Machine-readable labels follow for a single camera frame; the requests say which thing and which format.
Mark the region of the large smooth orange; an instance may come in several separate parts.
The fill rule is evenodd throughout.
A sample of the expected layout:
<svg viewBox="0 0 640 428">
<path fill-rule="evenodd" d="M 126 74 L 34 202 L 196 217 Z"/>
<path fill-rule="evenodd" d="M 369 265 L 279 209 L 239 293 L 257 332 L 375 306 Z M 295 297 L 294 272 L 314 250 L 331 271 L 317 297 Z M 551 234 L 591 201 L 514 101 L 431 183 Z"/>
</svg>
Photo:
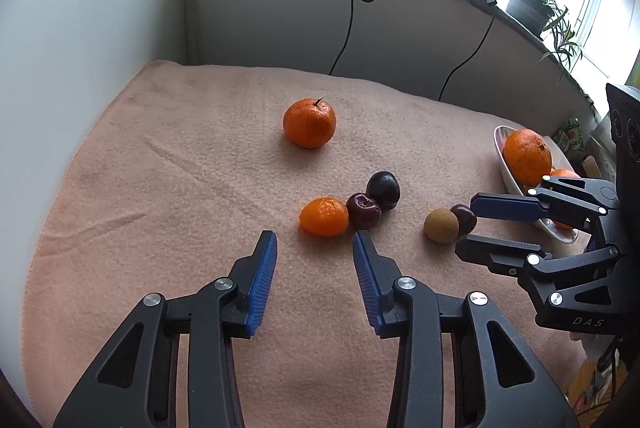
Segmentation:
<svg viewBox="0 0 640 428">
<path fill-rule="evenodd" d="M 572 179 L 579 178 L 579 174 L 576 174 L 576 172 L 574 172 L 573 170 L 564 169 L 564 168 L 552 169 L 550 172 L 550 176 L 559 177 L 559 178 L 572 178 Z M 566 224 L 561 222 L 555 221 L 554 224 L 560 230 L 571 231 L 573 229 L 571 226 L 567 226 Z"/>
</svg>

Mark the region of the brown longan fruit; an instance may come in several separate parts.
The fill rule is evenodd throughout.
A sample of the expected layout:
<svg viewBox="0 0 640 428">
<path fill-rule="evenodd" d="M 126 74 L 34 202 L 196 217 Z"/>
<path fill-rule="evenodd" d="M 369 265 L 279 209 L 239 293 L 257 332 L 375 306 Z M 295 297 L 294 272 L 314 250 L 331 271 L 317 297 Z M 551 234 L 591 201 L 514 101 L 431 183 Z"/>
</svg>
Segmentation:
<svg viewBox="0 0 640 428">
<path fill-rule="evenodd" d="M 450 244 L 459 235 L 458 218 L 449 209 L 434 209 L 425 218 L 423 232 L 432 242 Z"/>
</svg>

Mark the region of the tiny orange kumquat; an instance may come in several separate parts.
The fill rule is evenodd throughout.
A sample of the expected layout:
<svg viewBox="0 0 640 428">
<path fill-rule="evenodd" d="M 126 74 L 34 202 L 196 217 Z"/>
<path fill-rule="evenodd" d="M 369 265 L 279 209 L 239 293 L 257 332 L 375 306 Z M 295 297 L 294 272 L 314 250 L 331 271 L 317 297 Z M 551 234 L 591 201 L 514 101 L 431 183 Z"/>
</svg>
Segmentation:
<svg viewBox="0 0 640 428">
<path fill-rule="evenodd" d="M 317 198 L 302 209 L 299 225 L 306 233 L 316 237 L 341 235 L 349 226 L 347 207 L 334 197 Z"/>
</svg>

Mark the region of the floral white plate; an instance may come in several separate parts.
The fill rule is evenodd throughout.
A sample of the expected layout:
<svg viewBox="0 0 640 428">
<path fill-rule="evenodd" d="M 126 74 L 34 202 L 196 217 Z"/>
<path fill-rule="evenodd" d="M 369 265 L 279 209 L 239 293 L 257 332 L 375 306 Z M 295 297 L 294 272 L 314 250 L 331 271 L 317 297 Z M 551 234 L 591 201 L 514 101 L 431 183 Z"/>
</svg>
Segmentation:
<svg viewBox="0 0 640 428">
<path fill-rule="evenodd" d="M 521 186 L 516 182 L 512 176 L 512 172 L 506 164 L 506 160 L 503 157 L 502 150 L 506 139 L 515 132 L 515 129 L 509 126 L 498 126 L 494 130 L 494 145 L 500 162 L 500 172 L 503 180 L 503 184 L 506 187 L 506 192 L 509 194 L 523 196 L 526 193 L 526 187 Z M 548 149 L 551 152 L 552 168 L 553 169 L 568 169 L 572 170 L 570 162 L 560 151 L 558 146 L 553 142 L 550 136 L 544 137 Z M 558 242 L 562 244 L 574 244 L 578 240 L 579 231 L 575 229 L 562 229 L 557 226 L 551 219 L 541 219 L 535 222 L 537 229 L 545 232 Z"/>
</svg>

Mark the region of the dark cherry near longan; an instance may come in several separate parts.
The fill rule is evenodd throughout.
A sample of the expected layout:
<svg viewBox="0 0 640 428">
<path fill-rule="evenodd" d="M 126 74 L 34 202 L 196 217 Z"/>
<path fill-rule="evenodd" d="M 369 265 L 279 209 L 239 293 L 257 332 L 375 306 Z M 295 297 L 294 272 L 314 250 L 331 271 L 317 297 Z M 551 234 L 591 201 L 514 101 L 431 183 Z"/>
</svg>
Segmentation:
<svg viewBox="0 0 640 428">
<path fill-rule="evenodd" d="M 465 236 L 470 234 L 477 225 L 477 216 L 474 212 L 463 204 L 457 204 L 450 208 L 450 211 L 458 220 L 458 235 Z"/>
</svg>

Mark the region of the rough orange on plate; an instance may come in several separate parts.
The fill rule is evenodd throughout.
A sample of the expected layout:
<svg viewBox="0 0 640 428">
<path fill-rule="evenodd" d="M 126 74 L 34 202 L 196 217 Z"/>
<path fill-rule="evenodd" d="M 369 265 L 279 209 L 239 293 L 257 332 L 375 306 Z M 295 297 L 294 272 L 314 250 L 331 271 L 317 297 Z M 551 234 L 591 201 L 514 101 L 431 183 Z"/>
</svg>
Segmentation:
<svg viewBox="0 0 640 428">
<path fill-rule="evenodd" d="M 518 129 L 510 133 L 502 156 L 514 180 L 526 188 L 534 188 L 543 176 L 551 174 L 551 152 L 544 138 L 534 130 Z"/>
</svg>

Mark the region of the dark cherry large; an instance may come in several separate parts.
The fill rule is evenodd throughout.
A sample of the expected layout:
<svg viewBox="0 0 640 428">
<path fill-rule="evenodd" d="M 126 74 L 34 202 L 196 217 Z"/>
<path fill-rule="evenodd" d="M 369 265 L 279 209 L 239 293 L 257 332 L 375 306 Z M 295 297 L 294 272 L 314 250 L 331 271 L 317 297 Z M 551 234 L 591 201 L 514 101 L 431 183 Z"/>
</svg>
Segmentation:
<svg viewBox="0 0 640 428">
<path fill-rule="evenodd" d="M 366 195 L 374 200 L 382 211 L 394 209 L 400 201 L 400 186 L 397 178 L 389 171 L 379 171 L 372 174 Z"/>
</svg>

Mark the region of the dark cherry red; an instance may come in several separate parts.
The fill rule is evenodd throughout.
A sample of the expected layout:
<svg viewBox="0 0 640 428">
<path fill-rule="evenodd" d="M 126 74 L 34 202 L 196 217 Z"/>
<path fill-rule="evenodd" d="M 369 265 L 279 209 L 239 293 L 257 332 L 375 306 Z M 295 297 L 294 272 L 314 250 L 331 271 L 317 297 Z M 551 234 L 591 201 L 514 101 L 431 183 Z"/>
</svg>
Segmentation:
<svg viewBox="0 0 640 428">
<path fill-rule="evenodd" d="M 355 193 L 346 202 L 349 224 L 354 230 L 370 230 L 382 219 L 382 209 L 364 193 Z"/>
</svg>

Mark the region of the potted spider plant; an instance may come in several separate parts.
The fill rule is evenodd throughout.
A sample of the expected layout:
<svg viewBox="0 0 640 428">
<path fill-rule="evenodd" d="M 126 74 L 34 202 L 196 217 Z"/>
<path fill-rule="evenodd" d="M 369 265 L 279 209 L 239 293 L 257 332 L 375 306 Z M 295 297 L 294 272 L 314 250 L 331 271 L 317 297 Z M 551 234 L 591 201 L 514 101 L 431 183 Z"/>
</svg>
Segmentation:
<svg viewBox="0 0 640 428">
<path fill-rule="evenodd" d="M 552 58 L 558 66 L 558 82 L 584 57 L 582 46 L 577 42 L 577 32 L 570 22 L 568 7 L 562 6 L 559 0 L 509 0 L 506 14 L 538 39 L 542 39 L 545 32 L 551 37 L 551 48 L 538 62 Z"/>
</svg>

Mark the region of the pink towel cloth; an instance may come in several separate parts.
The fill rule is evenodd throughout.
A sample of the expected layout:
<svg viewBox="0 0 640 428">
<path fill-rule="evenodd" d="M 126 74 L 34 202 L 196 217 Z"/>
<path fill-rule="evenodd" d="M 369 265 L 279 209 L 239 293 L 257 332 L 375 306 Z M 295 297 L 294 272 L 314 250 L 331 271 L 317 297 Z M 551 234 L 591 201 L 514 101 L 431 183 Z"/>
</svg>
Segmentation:
<svg viewBox="0 0 640 428">
<path fill-rule="evenodd" d="M 285 136 L 283 115 L 319 98 L 334 109 L 334 136 L 300 148 Z M 372 233 L 376 249 L 436 292 L 484 292 L 567 388 L 582 346 L 537 326 L 512 278 L 464 263 L 423 234 L 430 210 L 502 190 L 498 125 L 496 116 L 370 81 L 145 66 L 75 154 L 29 271 L 23 367 L 38 419 L 52 424 L 143 296 L 197 292 L 270 230 L 279 253 L 264 322 L 233 345 L 247 426 L 384 426 L 397 344 L 367 321 L 352 238 L 315 238 L 298 225 L 306 203 L 347 200 L 380 170 L 396 176 L 401 198 Z"/>
</svg>

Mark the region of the mandarin with stem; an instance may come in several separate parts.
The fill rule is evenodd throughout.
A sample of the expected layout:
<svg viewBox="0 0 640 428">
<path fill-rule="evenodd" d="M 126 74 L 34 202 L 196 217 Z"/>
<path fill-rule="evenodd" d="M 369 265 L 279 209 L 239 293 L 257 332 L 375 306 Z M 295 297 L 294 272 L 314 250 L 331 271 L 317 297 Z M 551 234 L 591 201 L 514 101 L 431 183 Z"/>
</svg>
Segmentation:
<svg viewBox="0 0 640 428">
<path fill-rule="evenodd" d="M 283 115 L 283 132 L 295 145 L 314 150 L 326 145 L 336 130 L 336 115 L 325 99 L 294 102 Z"/>
</svg>

